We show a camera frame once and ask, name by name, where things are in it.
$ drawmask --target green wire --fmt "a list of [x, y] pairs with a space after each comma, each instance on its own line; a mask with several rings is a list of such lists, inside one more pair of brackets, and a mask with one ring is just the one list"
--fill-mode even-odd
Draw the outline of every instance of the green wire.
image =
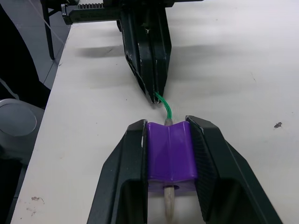
[[168, 105], [168, 103], [166, 102], [166, 100], [160, 96], [159, 93], [155, 93], [156, 97], [164, 104], [165, 108], [166, 108], [166, 111], [167, 111], [167, 119], [172, 119], [172, 112], [171, 112], [171, 108], [170, 106]]

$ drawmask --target white table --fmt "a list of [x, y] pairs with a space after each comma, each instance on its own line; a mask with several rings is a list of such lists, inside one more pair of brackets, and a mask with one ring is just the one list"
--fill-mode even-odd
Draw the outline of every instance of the white table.
[[[284, 224], [299, 223], [298, 10], [295, 0], [167, 9], [173, 48], [164, 96], [175, 120], [216, 124]], [[13, 224], [85, 224], [102, 165], [127, 126], [165, 118], [139, 89], [115, 22], [73, 25], [60, 64]], [[149, 199], [149, 224], [163, 223], [163, 206]], [[198, 223], [195, 194], [177, 197], [175, 219]]]

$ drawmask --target purple block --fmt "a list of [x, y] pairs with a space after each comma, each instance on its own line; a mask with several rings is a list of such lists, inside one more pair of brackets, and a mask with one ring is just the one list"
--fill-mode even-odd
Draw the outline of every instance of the purple block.
[[195, 190], [197, 171], [190, 124], [148, 123], [147, 130], [149, 191], [162, 191], [167, 185], [176, 185], [178, 191]]

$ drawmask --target purple cap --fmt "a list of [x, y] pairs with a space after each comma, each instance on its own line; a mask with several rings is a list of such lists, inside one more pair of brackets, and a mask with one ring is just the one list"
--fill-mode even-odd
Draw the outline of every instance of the purple cap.
[[179, 191], [195, 190], [197, 171], [186, 121], [164, 126], [147, 124], [149, 191], [162, 191], [175, 185]]

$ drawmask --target dark floor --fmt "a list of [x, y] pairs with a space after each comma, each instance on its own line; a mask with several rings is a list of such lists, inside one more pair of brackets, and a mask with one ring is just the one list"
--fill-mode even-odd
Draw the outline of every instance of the dark floor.
[[[44, 22], [30, 1], [42, 15], [40, 0], [0, 0], [0, 3], [22, 35], [40, 81], [51, 89], [64, 45], [52, 34], [55, 54], [55, 60], [52, 61], [48, 52]], [[50, 24], [54, 32], [65, 42], [71, 27], [64, 23], [61, 12], [50, 17]]]

